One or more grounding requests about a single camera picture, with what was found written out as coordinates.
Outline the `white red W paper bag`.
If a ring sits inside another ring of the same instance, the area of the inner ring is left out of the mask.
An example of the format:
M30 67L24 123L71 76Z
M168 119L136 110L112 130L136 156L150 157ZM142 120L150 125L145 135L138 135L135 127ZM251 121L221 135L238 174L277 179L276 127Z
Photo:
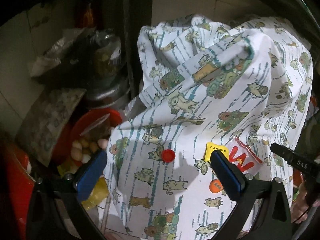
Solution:
M234 164L243 174L250 173L255 176L263 167L263 162L239 137L234 137L226 146L229 150L229 162Z

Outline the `red bottle cap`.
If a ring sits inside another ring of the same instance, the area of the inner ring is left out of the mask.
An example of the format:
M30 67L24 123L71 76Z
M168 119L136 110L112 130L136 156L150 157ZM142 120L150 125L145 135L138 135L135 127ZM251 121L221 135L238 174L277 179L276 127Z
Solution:
M161 159L165 162L165 163L170 163L173 162L175 160L176 154L173 150L171 149L166 149L163 150L161 153Z

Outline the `white cat-print cloth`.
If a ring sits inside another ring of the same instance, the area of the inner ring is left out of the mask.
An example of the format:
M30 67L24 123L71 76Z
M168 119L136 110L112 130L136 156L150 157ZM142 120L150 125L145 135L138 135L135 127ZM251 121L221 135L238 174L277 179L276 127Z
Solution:
M239 139L263 162L254 176L282 179L292 167L270 150L295 148L312 90L310 43L279 17L238 26L190 15L144 26L137 40L143 89L133 117L111 133L104 177L104 233L121 239L209 239L235 207L204 160L209 142ZM171 149L173 162L161 159Z

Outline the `orange bottle cap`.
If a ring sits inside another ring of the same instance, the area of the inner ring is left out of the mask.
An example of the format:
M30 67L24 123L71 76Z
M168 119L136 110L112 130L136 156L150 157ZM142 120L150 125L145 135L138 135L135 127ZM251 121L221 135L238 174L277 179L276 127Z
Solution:
M214 179L209 184L209 190L212 193L219 193L223 190L223 185L218 179Z

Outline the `glass jar with lid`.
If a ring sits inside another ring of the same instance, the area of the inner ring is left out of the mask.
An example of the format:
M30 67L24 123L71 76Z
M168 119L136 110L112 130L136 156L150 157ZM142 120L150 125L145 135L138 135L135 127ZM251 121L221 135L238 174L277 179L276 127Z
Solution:
M94 69L101 78L112 77L121 68L121 39L113 29L97 31L91 39Z

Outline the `red plastic basin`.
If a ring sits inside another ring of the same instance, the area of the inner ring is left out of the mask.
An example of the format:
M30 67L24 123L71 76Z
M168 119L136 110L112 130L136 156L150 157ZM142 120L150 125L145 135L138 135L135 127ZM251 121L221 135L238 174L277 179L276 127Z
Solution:
M73 115L62 129L53 149L50 165L59 166L71 157L73 141L98 140L109 135L110 127L123 122L120 111L111 108L92 109L83 116Z

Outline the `yellow plastic bag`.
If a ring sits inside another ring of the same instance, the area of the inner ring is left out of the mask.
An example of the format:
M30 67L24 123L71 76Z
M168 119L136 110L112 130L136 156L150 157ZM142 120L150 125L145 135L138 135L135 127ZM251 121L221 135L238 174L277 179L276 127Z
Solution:
M98 206L107 196L109 195L109 190L104 177L100 177L93 187L93 190L89 197L82 201L81 204L83 208L88 211L96 206Z

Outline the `red cardboard box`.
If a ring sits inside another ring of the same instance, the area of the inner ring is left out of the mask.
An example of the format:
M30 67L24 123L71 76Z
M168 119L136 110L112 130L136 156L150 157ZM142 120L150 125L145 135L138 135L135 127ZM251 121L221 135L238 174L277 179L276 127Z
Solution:
M28 155L14 143L4 146L4 160L9 183L9 197L20 239L26 239L27 215L35 180L30 176Z

